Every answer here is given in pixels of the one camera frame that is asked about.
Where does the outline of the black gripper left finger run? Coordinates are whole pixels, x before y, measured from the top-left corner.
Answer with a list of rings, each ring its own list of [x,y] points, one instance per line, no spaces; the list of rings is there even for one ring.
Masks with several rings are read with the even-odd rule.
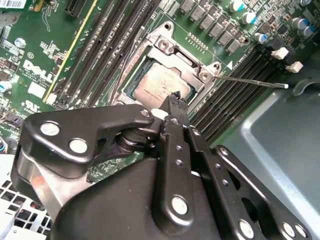
[[[159,228],[190,228],[195,206],[181,100],[174,92],[152,110],[127,104],[30,115],[12,167],[14,187],[35,197],[53,226],[74,196],[140,160],[161,160],[152,218]]]

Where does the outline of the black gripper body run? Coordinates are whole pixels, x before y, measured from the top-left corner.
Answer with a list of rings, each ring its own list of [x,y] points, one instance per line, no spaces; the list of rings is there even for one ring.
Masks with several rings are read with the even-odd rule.
[[[195,218],[179,235],[161,230],[152,217],[156,171],[161,160],[140,160],[94,184],[59,211],[52,240],[224,240],[225,224],[216,220],[203,182],[191,175]]]

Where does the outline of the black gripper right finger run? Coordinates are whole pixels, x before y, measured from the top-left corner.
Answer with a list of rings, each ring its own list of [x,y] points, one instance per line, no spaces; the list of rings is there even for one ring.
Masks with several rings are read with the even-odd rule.
[[[210,148],[179,102],[191,156],[194,225],[183,240],[311,240],[308,227],[227,147]]]

